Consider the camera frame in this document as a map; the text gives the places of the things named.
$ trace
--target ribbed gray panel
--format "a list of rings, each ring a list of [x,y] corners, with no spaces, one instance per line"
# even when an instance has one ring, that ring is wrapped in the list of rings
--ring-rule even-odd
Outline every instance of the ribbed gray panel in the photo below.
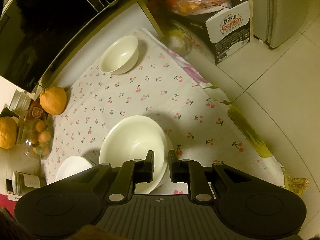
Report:
[[[251,239],[226,227],[210,206],[193,204],[186,195],[134,195],[129,203],[107,208],[96,226],[134,240]]]

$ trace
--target silver screw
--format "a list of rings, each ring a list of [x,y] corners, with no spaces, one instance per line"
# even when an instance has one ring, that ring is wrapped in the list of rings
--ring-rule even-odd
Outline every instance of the silver screw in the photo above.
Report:
[[[109,196],[109,199],[110,199],[111,201],[121,201],[121,200],[124,199],[124,196],[123,196],[122,194],[111,194],[111,195]]]
[[[196,196],[196,199],[199,200],[199,201],[209,201],[212,199],[212,197],[209,195],[209,194],[205,194],[205,193],[202,193],[202,194],[198,194]]]

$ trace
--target cherry print tablecloth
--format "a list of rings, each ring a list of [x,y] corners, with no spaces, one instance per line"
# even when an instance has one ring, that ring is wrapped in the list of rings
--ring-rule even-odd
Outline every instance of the cherry print tablecloth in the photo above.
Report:
[[[275,159],[266,161],[252,148],[227,116],[222,91],[206,92],[212,84],[148,31],[133,30],[139,39],[136,66],[122,75],[103,74],[99,58],[68,91],[63,114],[54,117],[54,143],[43,161],[47,183],[54,182],[62,162],[73,155],[99,162],[100,146],[109,130],[132,115],[155,120],[169,136],[181,159],[203,166],[224,162],[271,183],[283,186],[284,177]],[[184,183],[170,180],[157,194],[182,194]]]

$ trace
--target cardboard box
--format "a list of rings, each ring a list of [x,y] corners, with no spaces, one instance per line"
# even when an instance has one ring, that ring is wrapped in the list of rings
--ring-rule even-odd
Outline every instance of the cardboard box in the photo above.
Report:
[[[172,13],[173,24],[216,65],[250,41],[249,1],[230,0],[226,5],[211,7],[204,14]]]

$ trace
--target refrigerator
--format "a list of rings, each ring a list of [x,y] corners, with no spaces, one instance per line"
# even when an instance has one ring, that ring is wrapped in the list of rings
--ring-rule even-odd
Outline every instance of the refrigerator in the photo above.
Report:
[[[252,0],[253,34],[276,48],[302,25],[309,0]]]

